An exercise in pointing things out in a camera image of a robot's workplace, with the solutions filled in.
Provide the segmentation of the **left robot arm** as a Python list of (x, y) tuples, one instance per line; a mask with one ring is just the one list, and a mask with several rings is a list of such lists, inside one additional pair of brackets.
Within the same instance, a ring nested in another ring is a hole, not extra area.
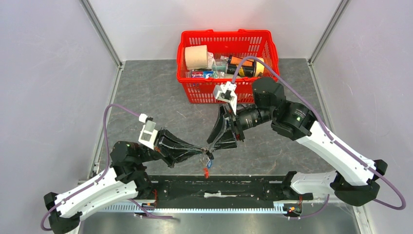
[(145, 162), (162, 160), (172, 168), (196, 155), (214, 159), (208, 148), (187, 143), (167, 129), (142, 130), (137, 143), (119, 141), (113, 146), (108, 155), (112, 162), (99, 174), (65, 193), (46, 194), (47, 213), (40, 227), (66, 234), (100, 209), (123, 200), (147, 199), (154, 194), (154, 187)]

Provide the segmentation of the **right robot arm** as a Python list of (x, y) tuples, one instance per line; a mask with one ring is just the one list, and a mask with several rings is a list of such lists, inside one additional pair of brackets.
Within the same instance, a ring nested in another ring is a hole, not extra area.
[(349, 146), (332, 140), (333, 134), (305, 105), (286, 99), (284, 87), (272, 78), (259, 78), (252, 84), (254, 103), (237, 110), (236, 86), (231, 82), (216, 85), (214, 97), (221, 102), (217, 121), (207, 139), (209, 152), (231, 149), (244, 140), (246, 130), (270, 122), (278, 135), (315, 152), (334, 170), (305, 174), (288, 172), (281, 186), (286, 199), (309, 193), (333, 194), (341, 201), (362, 206), (376, 199), (377, 180), (387, 170), (381, 159), (371, 160)]

